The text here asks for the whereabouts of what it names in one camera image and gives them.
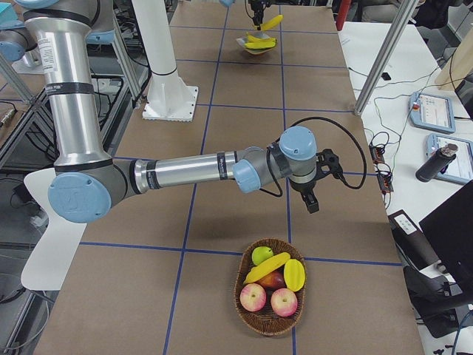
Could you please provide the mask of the yellow banana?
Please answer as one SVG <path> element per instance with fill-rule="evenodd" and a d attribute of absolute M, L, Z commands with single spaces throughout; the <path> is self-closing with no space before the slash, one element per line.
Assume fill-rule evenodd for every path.
<path fill-rule="evenodd" d="M 288 252 L 282 252 L 280 254 L 270 257 L 258 266 L 253 267 L 247 274 L 243 284 L 246 285 L 249 283 L 255 283 L 256 281 L 262 279 L 264 276 L 268 275 L 272 271 L 275 271 L 281 266 L 283 266 L 289 259 L 290 254 Z"/>
<path fill-rule="evenodd" d="M 276 38 L 270 37 L 265 33 L 246 33 L 248 43 L 276 43 Z"/>
<path fill-rule="evenodd" d="M 282 21 L 283 21 L 284 16 L 283 15 L 277 15 L 273 17 L 271 20 L 263 22 L 260 25 L 256 26 L 256 29 L 260 31 L 267 31 L 270 30 L 276 26 L 278 26 Z"/>
<path fill-rule="evenodd" d="M 244 48 L 249 51 L 263 52 L 271 50 L 276 46 L 276 43 L 248 43 L 244 44 Z"/>

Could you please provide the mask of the grey square plate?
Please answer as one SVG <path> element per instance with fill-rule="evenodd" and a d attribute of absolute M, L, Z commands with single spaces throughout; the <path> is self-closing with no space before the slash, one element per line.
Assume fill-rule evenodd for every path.
<path fill-rule="evenodd" d="M 247 32 L 245 36 L 236 38 L 238 45 L 251 55 L 260 55 L 276 48 L 278 40 L 264 32 Z"/>

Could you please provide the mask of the wicker fruit basket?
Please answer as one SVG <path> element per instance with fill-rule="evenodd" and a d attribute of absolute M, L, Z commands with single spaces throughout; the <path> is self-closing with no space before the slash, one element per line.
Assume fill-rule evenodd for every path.
<path fill-rule="evenodd" d="M 299 321 L 307 268 L 294 246 L 273 238 L 257 240 L 243 253 L 236 278 L 235 307 L 250 329 L 278 336 Z"/>

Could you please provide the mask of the green apple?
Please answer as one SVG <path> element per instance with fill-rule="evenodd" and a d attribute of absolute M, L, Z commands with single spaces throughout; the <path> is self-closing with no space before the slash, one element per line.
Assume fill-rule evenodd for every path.
<path fill-rule="evenodd" d="M 258 246 L 251 254 L 252 262 L 255 266 L 260 265 L 274 255 L 273 249 L 269 246 Z"/>

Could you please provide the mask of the dark red apple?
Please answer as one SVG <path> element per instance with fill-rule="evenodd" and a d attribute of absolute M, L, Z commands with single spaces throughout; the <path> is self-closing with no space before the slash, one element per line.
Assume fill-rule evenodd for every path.
<path fill-rule="evenodd" d="M 284 275 L 280 271 L 272 271 L 271 273 L 265 275 L 262 279 L 258 280 L 257 283 L 264 289 L 270 291 L 275 291 L 277 289 L 286 287 Z"/>

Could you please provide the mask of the pink apple right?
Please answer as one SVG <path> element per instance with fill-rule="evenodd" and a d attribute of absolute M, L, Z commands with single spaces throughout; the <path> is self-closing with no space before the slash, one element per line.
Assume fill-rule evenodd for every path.
<path fill-rule="evenodd" d="M 270 304 L 273 312 L 280 317 L 292 316 L 298 307 L 297 297 L 289 288 L 280 288 L 274 291 Z"/>

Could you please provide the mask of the pink apple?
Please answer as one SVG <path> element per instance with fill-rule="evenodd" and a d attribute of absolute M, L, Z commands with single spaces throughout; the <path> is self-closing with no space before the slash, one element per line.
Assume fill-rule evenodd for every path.
<path fill-rule="evenodd" d="M 298 307 L 297 297 L 289 288 L 280 288 L 274 291 L 270 304 L 273 312 L 280 317 L 292 316 Z"/>
<path fill-rule="evenodd" d="M 260 311 L 266 303 L 265 289 L 257 284 L 247 284 L 240 292 L 239 301 L 246 311 L 256 312 Z"/>

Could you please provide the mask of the pink apple left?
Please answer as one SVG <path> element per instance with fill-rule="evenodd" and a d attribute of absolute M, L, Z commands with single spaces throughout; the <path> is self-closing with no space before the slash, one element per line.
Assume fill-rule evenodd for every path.
<path fill-rule="evenodd" d="M 256 312 L 260 311 L 266 303 L 265 289 L 257 284 L 247 284 L 240 292 L 239 301 L 246 311 Z"/>

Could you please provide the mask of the black water bottle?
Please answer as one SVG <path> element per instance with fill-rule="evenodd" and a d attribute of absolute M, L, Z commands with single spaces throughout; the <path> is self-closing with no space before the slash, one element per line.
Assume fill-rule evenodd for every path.
<path fill-rule="evenodd" d="M 446 170 L 446 167 L 456 158 L 457 151 L 458 147 L 453 143 L 437 149 L 416 171 L 415 177 L 421 182 L 429 182 L 438 173 Z"/>

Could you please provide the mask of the small black box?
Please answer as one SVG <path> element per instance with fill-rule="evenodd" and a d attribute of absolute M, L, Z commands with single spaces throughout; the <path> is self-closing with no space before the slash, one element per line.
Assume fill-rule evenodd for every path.
<path fill-rule="evenodd" d="M 390 81 L 391 80 L 391 76 L 389 75 L 388 72 L 383 72 L 381 74 L 381 77 L 385 80 L 385 81 Z"/>

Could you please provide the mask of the black monitor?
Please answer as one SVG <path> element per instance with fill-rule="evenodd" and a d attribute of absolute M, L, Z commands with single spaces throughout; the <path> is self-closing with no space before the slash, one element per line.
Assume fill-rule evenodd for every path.
<path fill-rule="evenodd" d="M 472 290 L 472 182 L 420 222 L 429 244 L 464 291 Z"/>

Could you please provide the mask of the far blue teach pendant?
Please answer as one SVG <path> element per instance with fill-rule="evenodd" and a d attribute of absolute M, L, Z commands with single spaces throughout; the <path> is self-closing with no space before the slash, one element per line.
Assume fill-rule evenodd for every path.
<path fill-rule="evenodd" d="M 417 128 L 452 134 L 456 131 L 452 100 L 414 92 L 409 97 L 409 119 Z"/>

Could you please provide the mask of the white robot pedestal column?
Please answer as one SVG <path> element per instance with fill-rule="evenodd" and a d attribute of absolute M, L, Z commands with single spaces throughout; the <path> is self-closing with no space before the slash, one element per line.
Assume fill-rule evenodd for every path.
<path fill-rule="evenodd" d="M 178 73 L 165 3 L 136 0 L 132 6 L 152 72 L 143 117 L 191 121 L 199 89 L 186 85 Z"/>

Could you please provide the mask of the aluminium frame post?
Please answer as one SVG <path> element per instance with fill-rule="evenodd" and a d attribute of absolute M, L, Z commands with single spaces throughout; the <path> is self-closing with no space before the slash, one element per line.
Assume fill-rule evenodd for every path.
<path fill-rule="evenodd" d="M 396 48 L 404 29 L 409 20 L 412 18 L 419 1 L 409 0 L 402 1 L 396 16 L 391 23 L 387 35 L 381 45 L 380 50 L 374 60 L 370 72 L 364 82 L 361 92 L 355 104 L 354 114 L 361 116 L 368 100 L 374 92 L 382 72 L 384 71 L 388 60 L 390 59 L 394 49 Z"/>

